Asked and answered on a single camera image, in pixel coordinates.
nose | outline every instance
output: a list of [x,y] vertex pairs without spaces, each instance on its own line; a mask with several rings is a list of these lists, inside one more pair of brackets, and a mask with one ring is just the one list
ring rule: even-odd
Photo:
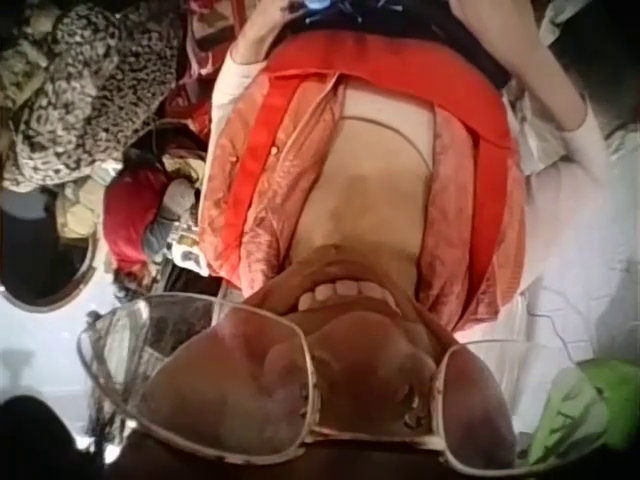
[[321,423],[375,428],[400,412],[413,347],[392,320],[349,313],[308,338],[322,394]]

teeth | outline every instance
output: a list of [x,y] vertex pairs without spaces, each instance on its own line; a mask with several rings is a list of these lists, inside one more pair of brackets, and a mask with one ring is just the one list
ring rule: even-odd
[[394,310],[397,310],[395,300],[391,293],[372,282],[356,282],[353,280],[338,280],[336,283],[323,283],[318,285],[313,292],[304,293],[298,300],[298,310],[310,309],[314,303],[323,302],[335,296],[364,295],[387,302]]
[[316,300],[322,302],[336,295],[336,286],[333,283],[318,285],[315,290]]
[[372,282],[359,282],[360,291],[367,297],[384,299],[384,290]]
[[338,295],[349,296],[359,293],[358,282],[351,280],[339,280],[336,282],[336,293]]
[[315,299],[316,297],[313,292],[305,293],[300,297],[300,300],[298,300],[298,310],[301,312],[307,310],[313,304]]

white wall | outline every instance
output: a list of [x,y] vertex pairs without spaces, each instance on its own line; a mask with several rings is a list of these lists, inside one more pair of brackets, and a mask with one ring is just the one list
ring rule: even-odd
[[104,248],[99,248],[89,285],[55,312],[27,313],[0,297],[0,400],[37,395],[78,433],[87,419],[88,379],[76,355],[76,338],[89,310],[106,312],[115,305],[103,265]]

white sleeve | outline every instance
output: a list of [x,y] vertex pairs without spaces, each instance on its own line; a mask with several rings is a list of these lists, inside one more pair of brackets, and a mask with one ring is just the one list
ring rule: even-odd
[[[220,132],[222,132],[222,128],[227,122],[229,115],[231,115],[233,107],[240,95],[247,89],[253,79],[258,76],[265,65],[266,62],[240,65],[234,62],[231,55],[227,53],[227,57],[216,79],[216,84],[213,87],[213,93],[211,94],[211,135],[209,137],[202,193],[200,196],[202,199],[204,199],[207,188],[207,179],[211,170],[211,159]],[[198,219],[200,219],[202,215],[202,205],[203,203],[200,202]]]
[[603,197],[608,183],[607,146],[591,108],[580,128],[561,135],[568,155],[527,177],[521,291],[542,273],[566,233]]

chest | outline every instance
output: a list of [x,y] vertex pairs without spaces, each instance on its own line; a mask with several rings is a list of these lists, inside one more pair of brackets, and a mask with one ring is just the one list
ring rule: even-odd
[[292,254],[347,244],[417,257],[432,159],[428,106],[349,85],[329,154],[302,209]]

